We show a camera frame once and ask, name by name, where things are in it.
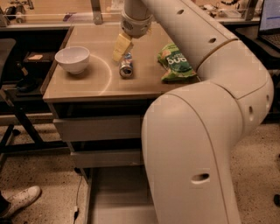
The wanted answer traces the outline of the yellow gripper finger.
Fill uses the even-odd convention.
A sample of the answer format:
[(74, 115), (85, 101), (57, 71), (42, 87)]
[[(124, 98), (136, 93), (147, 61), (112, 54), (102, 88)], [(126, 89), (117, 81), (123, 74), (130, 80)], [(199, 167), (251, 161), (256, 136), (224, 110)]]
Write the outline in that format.
[(120, 33), (116, 39), (112, 59), (120, 62), (124, 55), (133, 47), (132, 37), (125, 32)]

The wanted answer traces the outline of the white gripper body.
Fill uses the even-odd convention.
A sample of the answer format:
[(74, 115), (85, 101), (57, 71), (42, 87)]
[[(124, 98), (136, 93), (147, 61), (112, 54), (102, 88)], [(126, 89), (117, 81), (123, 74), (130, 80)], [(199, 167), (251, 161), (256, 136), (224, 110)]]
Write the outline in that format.
[(121, 28), (133, 39), (144, 36), (151, 27), (152, 15), (149, 12), (140, 17), (130, 16), (125, 10), (122, 11)]

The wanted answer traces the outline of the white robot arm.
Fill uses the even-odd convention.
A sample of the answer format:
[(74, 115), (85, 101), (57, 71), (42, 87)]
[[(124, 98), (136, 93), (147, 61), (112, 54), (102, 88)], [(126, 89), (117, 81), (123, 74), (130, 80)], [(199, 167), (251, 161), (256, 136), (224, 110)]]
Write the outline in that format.
[(200, 81), (159, 96), (143, 118), (143, 161), (159, 224), (242, 224), (230, 151), (270, 111), (274, 88), (261, 61), (192, 0), (124, 0), (113, 58), (151, 21)]

